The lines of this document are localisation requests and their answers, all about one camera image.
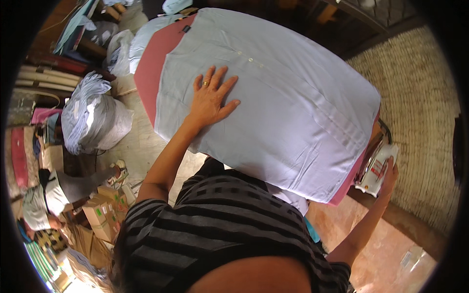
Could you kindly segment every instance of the white sneaker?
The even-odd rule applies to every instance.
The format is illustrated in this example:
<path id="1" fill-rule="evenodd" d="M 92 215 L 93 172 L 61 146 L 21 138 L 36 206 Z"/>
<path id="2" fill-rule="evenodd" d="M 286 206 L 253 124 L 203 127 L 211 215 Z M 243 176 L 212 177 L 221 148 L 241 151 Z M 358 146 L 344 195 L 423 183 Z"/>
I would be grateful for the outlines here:
<path id="1" fill-rule="evenodd" d="M 125 167 L 124 160 L 117 160 L 117 162 L 112 163 L 109 167 L 114 168 L 116 165 L 119 166 L 121 170 L 121 174 L 119 178 L 116 178 L 115 176 L 113 176 L 107 180 L 107 183 L 109 183 L 109 185 L 111 186 L 115 186 L 115 184 L 117 183 L 121 185 L 124 184 L 126 177 L 129 175 L 129 172 L 127 171 L 127 168 Z"/>

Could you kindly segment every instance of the steam iron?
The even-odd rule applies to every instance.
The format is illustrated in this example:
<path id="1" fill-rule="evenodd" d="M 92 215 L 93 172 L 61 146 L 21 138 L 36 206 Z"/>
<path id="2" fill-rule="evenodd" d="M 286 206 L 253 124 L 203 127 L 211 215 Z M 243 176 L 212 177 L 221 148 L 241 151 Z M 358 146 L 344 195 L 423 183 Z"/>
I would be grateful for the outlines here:
<path id="1" fill-rule="evenodd" d="M 388 144 L 383 133 L 375 137 L 367 148 L 355 177 L 355 188 L 377 197 L 388 168 L 387 161 L 393 156 L 396 164 L 397 151 L 397 145 Z"/>

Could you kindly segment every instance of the striped shirt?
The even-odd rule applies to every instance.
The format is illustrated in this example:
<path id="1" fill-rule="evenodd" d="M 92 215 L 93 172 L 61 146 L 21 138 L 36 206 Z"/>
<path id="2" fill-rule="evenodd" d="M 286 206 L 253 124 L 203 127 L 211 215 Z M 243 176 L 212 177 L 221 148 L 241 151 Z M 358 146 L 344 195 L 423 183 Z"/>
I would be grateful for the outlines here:
<path id="1" fill-rule="evenodd" d="M 135 292 L 184 292 L 217 267 L 267 255 L 302 262 L 312 292 L 347 291 L 350 267 L 325 260 L 300 212 L 235 177 L 195 175 L 184 182 L 174 207 L 143 200 L 125 222 L 124 275 Z"/>

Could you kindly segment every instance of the light blue shirt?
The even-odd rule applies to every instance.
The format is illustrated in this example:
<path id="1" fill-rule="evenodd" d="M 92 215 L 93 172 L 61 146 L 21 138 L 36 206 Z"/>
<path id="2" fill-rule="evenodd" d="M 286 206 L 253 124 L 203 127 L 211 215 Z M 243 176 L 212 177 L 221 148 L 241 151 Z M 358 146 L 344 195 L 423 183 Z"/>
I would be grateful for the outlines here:
<path id="1" fill-rule="evenodd" d="M 269 21 L 199 10 L 166 56 L 155 132 L 169 141 L 190 110 L 192 83 L 210 65 L 238 75 L 241 104 L 189 147 L 281 189 L 329 202 L 365 149 L 378 91 L 339 57 Z"/>

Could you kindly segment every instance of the ironing board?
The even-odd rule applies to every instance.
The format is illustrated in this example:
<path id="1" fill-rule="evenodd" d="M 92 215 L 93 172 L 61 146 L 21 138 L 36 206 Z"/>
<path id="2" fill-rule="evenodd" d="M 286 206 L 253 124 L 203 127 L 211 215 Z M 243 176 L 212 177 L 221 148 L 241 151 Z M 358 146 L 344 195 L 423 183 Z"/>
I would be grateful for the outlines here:
<path id="1" fill-rule="evenodd" d="M 190 26 L 194 21 L 195 16 L 196 14 L 186 17 L 155 32 L 148 43 L 135 72 L 134 81 L 137 91 L 152 126 L 154 126 L 156 118 L 156 96 L 158 94 L 161 70 L 163 68 L 166 55 L 179 44 L 184 36 L 182 29 L 186 25 Z M 378 120 L 378 117 L 379 113 L 375 118 L 375 123 Z M 354 183 L 355 175 L 360 168 L 364 155 L 365 150 L 355 162 L 344 183 L 329 201 L 329 205 L 337 206 L 345 197 L 349 188 Z"/>

